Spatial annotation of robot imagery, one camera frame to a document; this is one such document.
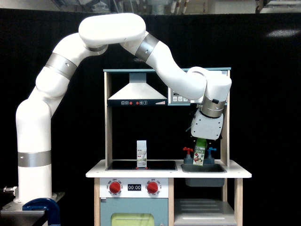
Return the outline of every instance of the black stovetop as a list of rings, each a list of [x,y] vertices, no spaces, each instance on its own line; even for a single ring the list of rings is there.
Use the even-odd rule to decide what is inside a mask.
[[[108,171],[120,171],[120,170],[177,170],[175,161],[147,161],[146,168],[137,168],[137,161],[123,161],[117,160],[106,169]]]

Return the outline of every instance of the white countertop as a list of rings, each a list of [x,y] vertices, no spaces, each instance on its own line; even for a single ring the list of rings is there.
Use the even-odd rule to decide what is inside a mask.
[[[252,174],[242,168],[233,160],[230,166],[226,166],[221,160],[215,160],[215,164],[220,164],[226,173],[185,173],[181,165],[183,160],[174,160],[177,171],[174,170],[127,170],[127,171],[106,171],[105,160],[97,163],[88,173],[87,178],[251,178]]]

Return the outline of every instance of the oven door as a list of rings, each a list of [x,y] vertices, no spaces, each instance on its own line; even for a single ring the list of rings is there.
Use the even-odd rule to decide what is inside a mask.
[[[101,226],[168,226],[166,198],[107,198],[100,203]]]

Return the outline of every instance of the wooden frame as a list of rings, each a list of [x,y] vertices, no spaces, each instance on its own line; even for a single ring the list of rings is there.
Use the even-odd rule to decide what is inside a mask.
[[[108,167],[112,159],[112,108],[107,106],[107,99],[111,96],[111,77],[108,72],[104,72],[104,111],[105,111],[105,166]],[[224,108],[224,122],[221,135],[221,161],[230,165],[230,96],[227,98],[227,105]],[[94,179],[94,217],[95,226],[100,226],[100,179]],[[234,216],[237,226],[243,224],[243,179],[235,178],[234,183]],[[222,187],[222,201],[228,200],[228,180]],[[168,179],[168,226],[174,226],[174,178]]]

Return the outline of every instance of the range hood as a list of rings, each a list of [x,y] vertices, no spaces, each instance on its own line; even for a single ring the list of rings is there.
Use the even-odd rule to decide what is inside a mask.
[[[167,105],[168,99],[146,83],[146,73],[130,73],[129,83],[111,96],[108,106]]]

